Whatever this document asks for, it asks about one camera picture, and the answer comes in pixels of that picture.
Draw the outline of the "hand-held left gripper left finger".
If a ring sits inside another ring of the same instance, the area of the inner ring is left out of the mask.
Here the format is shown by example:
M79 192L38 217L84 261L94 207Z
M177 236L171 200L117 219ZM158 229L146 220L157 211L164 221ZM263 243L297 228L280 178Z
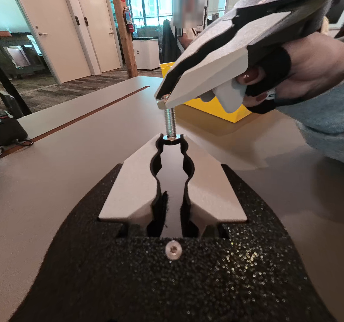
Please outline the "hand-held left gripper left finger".
M163 134L158 134L128 157L98 216L99 220L163 227L165 207L157 174L162 168Z

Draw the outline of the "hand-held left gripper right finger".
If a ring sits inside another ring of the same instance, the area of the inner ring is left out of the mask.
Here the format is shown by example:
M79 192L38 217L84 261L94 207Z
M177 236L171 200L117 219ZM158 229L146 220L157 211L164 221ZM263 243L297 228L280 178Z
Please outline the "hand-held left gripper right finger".
M201 236L208 226L243 223L247 216L221 163L207 151L181 135L184 187L180 219L183 236Z

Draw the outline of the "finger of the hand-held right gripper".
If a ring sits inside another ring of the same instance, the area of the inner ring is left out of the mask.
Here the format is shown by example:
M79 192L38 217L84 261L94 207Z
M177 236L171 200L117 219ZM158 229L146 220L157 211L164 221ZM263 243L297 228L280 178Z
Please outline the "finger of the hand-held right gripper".
M238 84L235 78L248 68L247 46L259 40L290 13L273 13L243 26L229 43L207 55L181 76L165 101L164 108L171 109L212 91L226 113L238 110L246 86Z
M157 101L167 94L169 101L187 101L210 89L201 88L197 93L197 86L215 73L212 63L230 52L227 44L238 32L236 16L236 11L226 13L197 36L167 72L156 91Z

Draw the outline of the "silver bolt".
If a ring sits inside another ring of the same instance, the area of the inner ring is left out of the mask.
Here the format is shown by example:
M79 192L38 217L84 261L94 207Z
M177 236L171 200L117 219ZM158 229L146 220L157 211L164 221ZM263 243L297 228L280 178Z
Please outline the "silver bolt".
M157 100L157 106L160 110L164 111L164 120L165 120L165 127L166 127L166 135L168 137L173 137L177 135L176 132L176 119L175 119L175 109L167 109L166 102L170 94L163 95L160 99Z

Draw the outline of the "person's right forearm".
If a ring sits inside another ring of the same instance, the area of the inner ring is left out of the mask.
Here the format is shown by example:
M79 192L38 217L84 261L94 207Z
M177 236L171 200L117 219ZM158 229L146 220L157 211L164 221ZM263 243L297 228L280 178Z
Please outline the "person's right forearm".
M305 142L322 155L344 162L344 83L310 100L277 107L293 118Z

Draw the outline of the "person's right hand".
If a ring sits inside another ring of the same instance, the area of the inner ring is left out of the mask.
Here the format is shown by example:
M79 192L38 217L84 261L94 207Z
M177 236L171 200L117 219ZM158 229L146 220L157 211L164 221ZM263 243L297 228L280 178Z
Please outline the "person's right hand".
M236 79L247 86L247 109L274 89L276 104L296 102L276 108L283 114L343 119L343 42L319 32L283 44Z

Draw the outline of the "black hanging jacket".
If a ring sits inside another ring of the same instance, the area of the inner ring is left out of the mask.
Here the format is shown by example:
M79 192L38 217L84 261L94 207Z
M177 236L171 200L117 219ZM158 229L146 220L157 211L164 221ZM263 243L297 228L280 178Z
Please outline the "black hanging jacket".
M175 35L175 27L171 26L169 20L164 20L162 30L162 62L175 62L183 52L184 48L178 36Z

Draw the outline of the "yellow plastic bin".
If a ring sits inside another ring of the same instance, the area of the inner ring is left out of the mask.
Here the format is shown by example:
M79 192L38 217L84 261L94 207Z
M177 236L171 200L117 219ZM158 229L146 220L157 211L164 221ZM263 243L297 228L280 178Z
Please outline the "yellow plastic bin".
M229 121L231 123L237 123L238 121L251 114L251 112L243 105L241 105L239 109L233 113L226 113L223 107L220 105L217 97L215 97L208 103L201 101L201 99L192 99L191 101L184 103L184 105Z

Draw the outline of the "white recycling bin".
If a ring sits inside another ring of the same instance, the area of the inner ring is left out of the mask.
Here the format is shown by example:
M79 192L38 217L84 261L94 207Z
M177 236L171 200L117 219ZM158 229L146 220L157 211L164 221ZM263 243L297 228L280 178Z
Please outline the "white recycling bin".
M159 41L157 37L133 38L135 61L139 70L155 70L160 67Z

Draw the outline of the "grid pane window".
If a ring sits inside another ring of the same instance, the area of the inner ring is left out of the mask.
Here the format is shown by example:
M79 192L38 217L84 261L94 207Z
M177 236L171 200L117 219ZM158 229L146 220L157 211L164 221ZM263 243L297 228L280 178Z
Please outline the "grid pane window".
M162 26L172 18L172 0L129 0L136 28Z

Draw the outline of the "red fire extinguisher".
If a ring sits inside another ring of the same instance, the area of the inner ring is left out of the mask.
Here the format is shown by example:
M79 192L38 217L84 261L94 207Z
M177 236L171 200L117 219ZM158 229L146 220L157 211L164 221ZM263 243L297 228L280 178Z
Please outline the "red fire extinguisher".
M127 28L127 32L134 33L135 27L132 22L131 10L128 6L123 7L123 19Z

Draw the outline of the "white door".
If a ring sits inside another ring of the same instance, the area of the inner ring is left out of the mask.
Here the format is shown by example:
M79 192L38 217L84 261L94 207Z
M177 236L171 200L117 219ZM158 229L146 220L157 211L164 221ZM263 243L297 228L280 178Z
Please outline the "white door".
M121 67L108 0L79 0L101 73Z
M57 83L91 75L66 0L18 0Z

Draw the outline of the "black box device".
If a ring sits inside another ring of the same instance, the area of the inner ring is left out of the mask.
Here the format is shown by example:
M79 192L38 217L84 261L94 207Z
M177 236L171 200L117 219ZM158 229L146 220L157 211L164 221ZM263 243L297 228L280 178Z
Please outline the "black box device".
M28 139L28 134L9 112L0 110L0 146L9 146Z

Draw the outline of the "dark wooden post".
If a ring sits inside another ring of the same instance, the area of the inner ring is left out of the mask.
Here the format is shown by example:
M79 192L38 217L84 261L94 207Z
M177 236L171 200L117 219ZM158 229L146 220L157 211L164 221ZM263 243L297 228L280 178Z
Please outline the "dark wooden post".
M127 28L123 19L123 7L127 5L126 2L123 3L121 0L113 0L113 3L123 49L123 55L127 68L127 76L129 79L131 79L138 76L138 71L135 61L132 35L131 33L127 32Z

